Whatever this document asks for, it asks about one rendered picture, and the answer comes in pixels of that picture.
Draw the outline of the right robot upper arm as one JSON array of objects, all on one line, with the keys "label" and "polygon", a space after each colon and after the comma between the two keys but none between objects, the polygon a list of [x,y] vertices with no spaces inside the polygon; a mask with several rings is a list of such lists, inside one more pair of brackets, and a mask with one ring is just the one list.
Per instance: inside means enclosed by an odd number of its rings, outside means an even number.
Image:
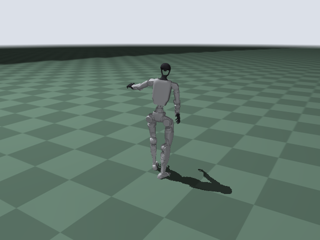
[{"label": "right robot upper arm", "polygon": [[171,88],[174,90],[173,94],[174,94],[174,100],[173,103],[175,105],[179,105],[180,104],[180,91],[179,91],[179,85],[176,82],[171,82]]}]

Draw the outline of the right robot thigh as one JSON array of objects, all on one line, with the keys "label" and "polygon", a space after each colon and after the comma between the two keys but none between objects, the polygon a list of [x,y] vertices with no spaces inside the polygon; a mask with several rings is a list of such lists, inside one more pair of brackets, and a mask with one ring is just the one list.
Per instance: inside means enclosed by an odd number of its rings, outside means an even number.
[{"label": "right robot thigh", "polygon": [[160,149],[164,152],[164,147],[168,145],[171,147],[173,137],[174,137],[174,121],[172,118],[168,116],[163,117],[163,124],[165,126],[164,135],[165,135],[165,143],[161,145]]}]

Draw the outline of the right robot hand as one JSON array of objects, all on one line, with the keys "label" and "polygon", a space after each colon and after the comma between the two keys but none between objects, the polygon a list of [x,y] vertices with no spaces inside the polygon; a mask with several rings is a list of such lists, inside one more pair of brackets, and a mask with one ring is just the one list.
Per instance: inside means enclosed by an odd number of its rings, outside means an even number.
[{"label": "right robot hand", "polygon": [[175,117],[177,117],[177,119],[175,119],[175,121],[177,122],[177,124],[179,124],[180,123],[180,114],[179,113],[177,113],[176,115],[175,115]]}]

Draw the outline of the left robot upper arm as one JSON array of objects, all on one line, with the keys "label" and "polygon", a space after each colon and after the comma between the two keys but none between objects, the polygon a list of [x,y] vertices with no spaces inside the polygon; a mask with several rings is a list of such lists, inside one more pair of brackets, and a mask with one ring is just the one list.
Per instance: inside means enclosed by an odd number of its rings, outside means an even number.
[{"label": "left robot upper arm", "polygon": [[150,86],[150,87],[153,86],[154,80],[155,79],[150,78],[149,80],[147,80],[147,81],[141,83],[139,86],[137,86],[137,89],[141,91],[148,86]]}]

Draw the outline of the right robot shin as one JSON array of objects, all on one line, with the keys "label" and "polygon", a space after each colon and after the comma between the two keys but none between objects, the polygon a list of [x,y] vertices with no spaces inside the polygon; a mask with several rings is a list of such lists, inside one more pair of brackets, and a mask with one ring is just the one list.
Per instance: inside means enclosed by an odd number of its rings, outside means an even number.
[{"label": "right robot shin", "polygon": [[161,172],[162,174],[166,174],[167,163],[169,161],[171,148],[169,145],[164,147],[164,152],[160,153],[160,161],[161,161]]}]

